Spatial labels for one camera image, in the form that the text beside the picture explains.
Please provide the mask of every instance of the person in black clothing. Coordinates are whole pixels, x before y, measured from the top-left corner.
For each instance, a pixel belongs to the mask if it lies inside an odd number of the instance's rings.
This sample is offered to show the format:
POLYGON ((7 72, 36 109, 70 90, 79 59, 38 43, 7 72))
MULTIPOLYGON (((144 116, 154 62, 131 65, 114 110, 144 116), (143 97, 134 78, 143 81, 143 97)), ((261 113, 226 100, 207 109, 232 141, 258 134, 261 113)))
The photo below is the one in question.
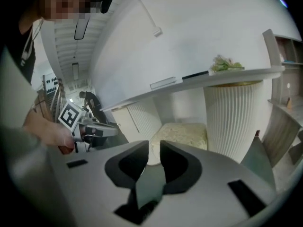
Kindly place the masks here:
POLYGON ((80 98, 84 98, 84 107, 89 106, 93 115, 99 120, 100 123, 107 123, 106 116, 101 109, 101 103, 97 99, 97 97, 91 92, 80 92, 80 98))
MULTIPOLYGON (((2 39, 0 52, 7 47, 16 66, 26 80, 31 83, 36 55, 34 39, 38 31, 33 31, 33 23, 41 19, 56 21, 72 18, 74 14, 90 11, 94 0, 1 0, 2 39)), ((36 135, 47 145, 74 147, 71 132, 60 124, 47 121, 31 110, 23 124, 23 129, 36 135)))

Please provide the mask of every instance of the cream cushion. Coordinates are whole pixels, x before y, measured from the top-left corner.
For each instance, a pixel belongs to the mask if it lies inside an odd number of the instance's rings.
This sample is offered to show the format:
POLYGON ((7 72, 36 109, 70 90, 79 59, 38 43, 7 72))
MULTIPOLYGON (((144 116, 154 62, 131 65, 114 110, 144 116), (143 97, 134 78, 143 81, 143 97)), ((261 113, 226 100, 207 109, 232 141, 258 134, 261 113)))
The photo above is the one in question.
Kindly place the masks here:
POLYGON ((153 164, 150 162, 150 165, 160 163, 160 140, 207 150, 206 126, 202 123, 167 123, 163 125, 150 142, 150 149, 155 156, 153 164))

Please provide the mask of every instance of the ribbed white pedestal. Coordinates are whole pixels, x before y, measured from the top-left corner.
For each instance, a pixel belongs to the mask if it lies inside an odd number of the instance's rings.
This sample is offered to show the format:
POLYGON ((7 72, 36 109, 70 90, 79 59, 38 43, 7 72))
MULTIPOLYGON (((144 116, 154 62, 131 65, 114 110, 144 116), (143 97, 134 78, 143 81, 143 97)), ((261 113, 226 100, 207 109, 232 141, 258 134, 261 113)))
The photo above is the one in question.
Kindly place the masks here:
POLYGON ((262 85, 204 88, 208 150, 243 160, 256 133, 262 85))

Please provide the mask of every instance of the ceiling light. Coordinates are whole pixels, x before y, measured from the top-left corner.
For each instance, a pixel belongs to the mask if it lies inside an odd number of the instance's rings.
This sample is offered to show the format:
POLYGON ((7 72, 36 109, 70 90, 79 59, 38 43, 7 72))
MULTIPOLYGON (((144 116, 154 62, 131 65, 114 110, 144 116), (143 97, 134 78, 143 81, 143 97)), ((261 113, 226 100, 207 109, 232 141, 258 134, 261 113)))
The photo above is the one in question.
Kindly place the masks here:
POLYGON ((287 3, 284 0, 280 0, 280 2, 283 4, 284 7, 287 8, 287 3))
POLYGON ((79 79, 79 63, 73 63, 72 65, 72 72, 74 75, 74 80, 79 79))
POLYGON ((75 40, 81 40, 84 38, 87 24, 89 23, 90 13, 84 14, 84 18, 79 18, 75 31, 75 40))

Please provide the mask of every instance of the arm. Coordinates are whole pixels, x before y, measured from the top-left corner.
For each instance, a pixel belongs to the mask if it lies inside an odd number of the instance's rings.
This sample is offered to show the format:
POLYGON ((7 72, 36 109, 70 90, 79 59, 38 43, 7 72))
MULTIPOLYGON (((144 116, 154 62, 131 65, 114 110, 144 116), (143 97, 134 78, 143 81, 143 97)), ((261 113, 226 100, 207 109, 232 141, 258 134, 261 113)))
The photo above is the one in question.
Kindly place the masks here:
POLYGON ((94 108, 95 107, 95 104, 94 104, 94 100, 90 100, 90 104, 91 104, 91 106, 94 108))
POLYGON ((30 110, 23 129, 36 135, 44 144, 74 148, 72 134, 65 126, 46 120, 34 110, 30 110))

